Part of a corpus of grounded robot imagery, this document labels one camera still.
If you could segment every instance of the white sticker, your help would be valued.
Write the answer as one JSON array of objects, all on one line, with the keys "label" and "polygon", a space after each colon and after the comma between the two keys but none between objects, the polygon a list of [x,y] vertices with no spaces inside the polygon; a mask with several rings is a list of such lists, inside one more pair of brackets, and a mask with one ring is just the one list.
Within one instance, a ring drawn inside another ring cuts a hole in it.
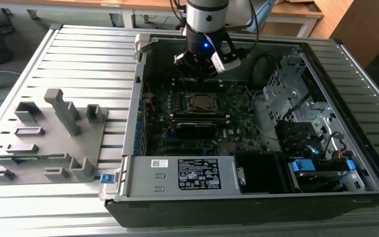
[{"label": "white sticker", "polygon": [[118,4],[108,4],[108,3],[101,3],[101,6],[112,6],[112,7],[118,7]]},{"label": "white sticker", "polygon": [[150,160],[150,168],[168,167],[166,159],[152,159]]},{"label": "white sticker", "polygon": [[320,18],[321,16],[305,15],[306,18]]}]

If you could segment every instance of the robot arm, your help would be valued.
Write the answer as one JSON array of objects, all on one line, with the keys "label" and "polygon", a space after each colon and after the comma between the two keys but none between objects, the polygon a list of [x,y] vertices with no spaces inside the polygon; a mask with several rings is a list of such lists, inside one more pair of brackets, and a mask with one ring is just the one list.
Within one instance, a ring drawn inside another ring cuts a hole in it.
[{"label": "robot arm", "polygon": [[[260,11],[264,11],[262,6],[272,6],[273,1],[256,0],[254,5],[258,6]],[[186,48],[181,54],[174,56],[174,66],[185,76],[200,81],[237,67],[240,59],[249,51],[244,48],[234,48],[225,31],[224,23],[229,7],[232,7],[232,12],[237,7],[242,7],[238,14],[249,15],[250,24],[253,19],[256,21],[257,12],[253,10],[250,0],[186,0],[184,30]],[[269,10],[270,8],[265,7],[265,15]],[[240,18],[240,16],[232,15],[230,18]]]}]

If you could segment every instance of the gray stand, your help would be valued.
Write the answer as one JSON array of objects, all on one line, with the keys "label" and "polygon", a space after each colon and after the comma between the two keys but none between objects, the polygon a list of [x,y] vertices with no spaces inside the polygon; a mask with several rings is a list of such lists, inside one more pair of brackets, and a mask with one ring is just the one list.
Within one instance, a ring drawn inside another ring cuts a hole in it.
[{"label": "gray stand", "polygon": [[0,154],[0,185],[83,183],[94,177],[106,109],[74,108],[47,89],[51,108],[18,103],[15,128]]}]

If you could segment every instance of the wooden desk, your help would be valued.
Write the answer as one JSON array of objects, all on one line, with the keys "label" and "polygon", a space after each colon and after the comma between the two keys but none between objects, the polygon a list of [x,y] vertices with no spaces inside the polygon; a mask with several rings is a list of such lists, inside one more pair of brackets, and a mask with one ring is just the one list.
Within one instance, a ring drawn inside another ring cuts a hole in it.
[{"label": "wooden desk", "polygon": [[[120,13],[125,28],[133,28],[133,15],[173,16],[168,0],[0,0],[0,8]],[[262,33],[284,35],[294,29],[293,36],[308,37],[322,16],[320,12],[310,12],[302,3],[281,2],[270,10]],[[281,23],[292,26],[278,30],[276,25]]]},{"label": "wooden desk", "polygon": [[[173,16],[168,0],[124,0],[121,6],[132,9],[133,14]],[[309,11],[302,3],[281,2],[270,10],[261,33],[262,35],[308,37],[316,21],[322,16],[321,12]]]},{"label": "wooden desk", "polygon": [[364,68],[379,54],[379,0],[314,0],[325,14],[310,37],[340,39]]}]

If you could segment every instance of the gray carpet floor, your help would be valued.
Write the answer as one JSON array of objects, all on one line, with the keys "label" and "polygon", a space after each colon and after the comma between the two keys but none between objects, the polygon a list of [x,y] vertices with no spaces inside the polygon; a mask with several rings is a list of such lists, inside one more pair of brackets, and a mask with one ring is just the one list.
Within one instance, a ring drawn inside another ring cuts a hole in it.
[{"label": "gray carpet floor", "polygon": [[[31,20],[25,10],[13,12],[10,20],[15,32],[3,37],[13,51],[13,59],[0,65],[0,71],[22,71],[51,23],[104,27],[112,26],[109,15],[104,13],[37,11],[37,16],[38,19]],[[173,17],[166,18],[158,16],[149,19],[149,21],[152,22],[150,24],[144,24],[141,16],[136,16],[136,26],[141,28],[172,30],[174,25],[177,25],[177,20]],[[367,72],[379,85],[379,57],[376,57],[372,64],[368,66]],[[0,99],[6,96],[14,82],[14,75],[0,75]]]}]

